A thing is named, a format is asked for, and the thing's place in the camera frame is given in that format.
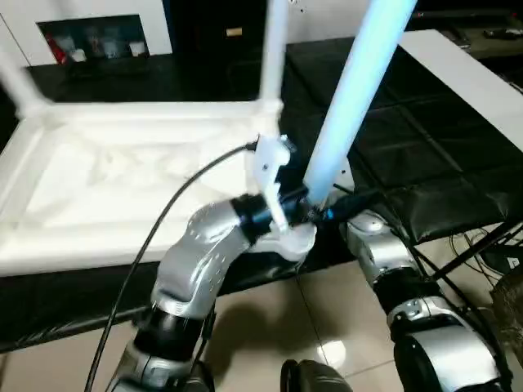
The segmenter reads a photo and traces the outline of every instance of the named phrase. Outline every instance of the white pipe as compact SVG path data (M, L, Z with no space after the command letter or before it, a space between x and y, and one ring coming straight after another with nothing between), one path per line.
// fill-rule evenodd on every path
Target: white pipe
M321 204L331 191L415 4L416 0L371 2L304 177L312 203Z
M279 99L287 44L288 0L270 0L267 6L260 98Z
M29 73L17 67L10 56L0 47L0 82L16 106L16 117L31 117L47 104Z

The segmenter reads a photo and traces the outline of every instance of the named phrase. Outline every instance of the black cable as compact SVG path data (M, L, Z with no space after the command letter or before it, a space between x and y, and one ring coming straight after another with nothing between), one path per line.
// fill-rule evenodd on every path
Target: black cable
M345 192L346 194L354 194L353 191L351 191L350 189L345 188L344 186L341 186L339 184L333 184L333 187L338 190L341 190L342 192Z
M458 251L456 250L456 245L454 244L454 237L455 237L455 235L451 235L451 236L449 237L449 245L450 245L450 248L452 249L453 254L454 254L455 256L459 256L459 253L458 253ZM469 246L469 247L472 246L472 242L471 242L470 239L467 240L467 243L468 243L468 246ZM495 284L492 284L492 282L491 282L490 280L491 280L491 279L494 279L496 282L498 282L499 279L498 279L498 278L495 278L494 276L492 276L492 275L490 275L490 274L487 274L487 273L485 272L485 269L483 268L484 266L482 265L481 261L479 261L479 260L477 259L476 256L474 256L474 258L476 259L476 262L477 262L478 266L480 267L480 269L477 269L476 267L474 267L473 265L468 264L467 262L465 262L465 265L466 265L468 268L470 268L471 270L476 271L478 274L483 275L483 276L485 277L485 279L487 279L487 281L490 283L490 286L492 286L492 288L494 288Z
M420 257L424 263L426 263L428 266L430 266L435 273L437 273L440 269L428 259L425 255L423 255L418 249L414 248L413 251L417 254L418 257ZM478 332L485 338L486 341L489 342L490 346L494 350L494 361L496 362L496 365L500 371L502 379L502 383L507 383L508 386L510 386L510 380L512 379L512 372L510 371L507 359L505 357L505 353L503 351L503 347L498 341L498 338L495 336L494 332L490 328L489 322L485 318L485 316L477 309L477 307L472 304L472 302L468 299L468 297L459 289L458 286L446 275L443 275L441 277L445 283L449 285L450 288L461 298L461 300L465 303L468 309L476 316L477 321L481 324L482 328L478 329ZM471 323L471 320L466 317L465 314L462 314L462 317L471 324L474 325L474 323Z
M472 241L468 237L467 233L465 233L463 236L465 238L465 241L467 241L468 246L471 247L472 246ZM483 268L483 265L481 264L480 259L477 258L477 255L474 255L474 260L476 260L477 266L480 267L481 273L489 281L490 286L492 286L492 288L494 288L496 285L494 283L492 283L492 281L491 281L492 277L485 272L485 269Z
M516 238L514 238L514 237L516 237L521 231L523 231L523 225L521 225L520 227L518 227L516 230L514 230L511 233L507 233L507 235L504 238L501 238L499 240L499 245L505 245L511 239L516 240Z
M183 194L183 192L187 188L189 188L189 186L192 185L195 181L197 181L205 172L208 172L210 169L215 167L217 164L222 163L223 161L232 157L233 155L236 155L237 153L240 153L245 150L255 150L255 149L256 149L256 142L248 143L246 145L236 147L235 149L232 149L231 151L223 154L221 157L214 159L208 165L206 165L205 167L198 170L191 178L189 178L189 180L187 180L180 187L180 189L176 191L176 193L168 201L167 205L163 208L158 219L155 221L153 227L151 228L149 235L147 235L147 238L145 239L143 245L141 246L140 251L138 251L138 253L136 254L136 258L134 259L134 261L131 264L129 272L127 273L127 277L125 278L125 280L122 283L118 296L116 297L116 301L114 302L113 308L111 309L109 318L107 319L107 324L105 325L104 331L101 334L100 342L98 343L98 347L96 348L95 356L92 360L91 369L89 370L89 376L87 377L84 392L91 392L92 386L94 384L95 376L96 376L96 370L98 369L98 365L100 364L101 355L104 351L105 343L107 342L107 338L109 337L109 332L113 325L114 318L116 317L116 312L118 310L118 306L120 305L120 302L123 298L123 293L125 292L125 289L126 289L127 285L129 284L129 281L131 280L131 276L133 276L134 273L136 272L138 263L140 263L141 258L144 256L145 250L149 246L150 242L152 241L154 235L158 231L159 226L161 225L165 216L168 214L172 205L175 203L175 201L177 201L179 199L181 194Z

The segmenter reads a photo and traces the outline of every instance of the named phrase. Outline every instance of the tiled floor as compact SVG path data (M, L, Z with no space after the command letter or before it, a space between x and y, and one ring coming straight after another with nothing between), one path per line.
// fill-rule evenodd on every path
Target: tiled floor
M439 265L452 257L445 240L422 249ZM480 304L489 301L488 283L478 273L461 268L452 277ZM276 392L280 366L288 358L327 362L355 392L402 391L385 316L356 263L221 297L217 312L205 358L219 392ZM129 323L114 328L97 391L104 390L133 333ZM88 332L11 353L4 359L0 390L83 390L100 334ZM516 376L521 377L521 370Z

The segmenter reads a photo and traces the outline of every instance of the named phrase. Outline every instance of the white clamp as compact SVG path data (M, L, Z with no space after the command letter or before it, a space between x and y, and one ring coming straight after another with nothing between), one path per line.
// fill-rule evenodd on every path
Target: white clamp
M280 183L276 182L279 168L285 166L291 158L285 140L287 136L275 139L260 135L254 154L254 179L272 215L270 228L278 233L288 230L287 218L279 203Z

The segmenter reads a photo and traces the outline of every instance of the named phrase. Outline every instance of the light blue tube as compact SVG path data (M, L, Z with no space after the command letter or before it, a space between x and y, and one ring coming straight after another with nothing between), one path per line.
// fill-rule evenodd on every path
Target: light blue tube
M416 0L373 0L337 84L304 183L309 200L321 204L391 62Z

